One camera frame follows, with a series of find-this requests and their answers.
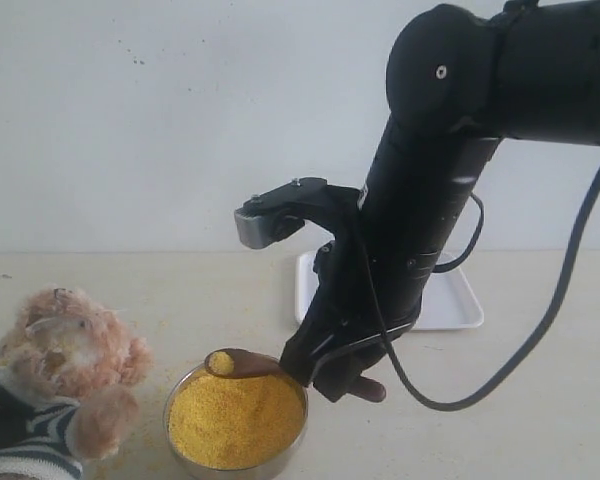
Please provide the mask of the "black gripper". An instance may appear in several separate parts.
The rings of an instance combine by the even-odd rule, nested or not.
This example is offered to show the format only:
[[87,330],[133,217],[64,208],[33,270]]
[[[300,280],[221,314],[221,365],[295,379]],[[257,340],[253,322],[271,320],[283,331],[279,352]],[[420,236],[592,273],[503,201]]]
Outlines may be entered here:
[[415,323],[415,241],[381,239],[361,250],[353,239],[332,240],[317,251],[313,270],[318,290],[280,368],[309,386],[331,350],[357,350],[319,370],[317,391],[332,403],[345,395],[384,401],[385,387],[363,373],[385,357],[381,327],[394,339]]

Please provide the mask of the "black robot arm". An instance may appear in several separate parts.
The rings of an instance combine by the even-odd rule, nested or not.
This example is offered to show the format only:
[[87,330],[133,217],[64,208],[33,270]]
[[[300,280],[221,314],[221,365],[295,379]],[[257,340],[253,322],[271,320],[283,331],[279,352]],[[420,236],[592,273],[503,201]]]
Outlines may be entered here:
[[[430,276],[476,182],[506,139],[600,146],[600,1],[509,1],[491,19],[441,4],[411,20],[386,67],[389,117],[361,189],[305,177],[246,201],[240,241],[263,249],[314,223],[333,235],[314,263],[317,292],[280,363],[302,386],[337,401],[379,400],[364,372],[393,358],[416,322]],[[551,328],[600,193],[600,167],[581,204],[549,307],[512,357],[475,393],[497,388]]]

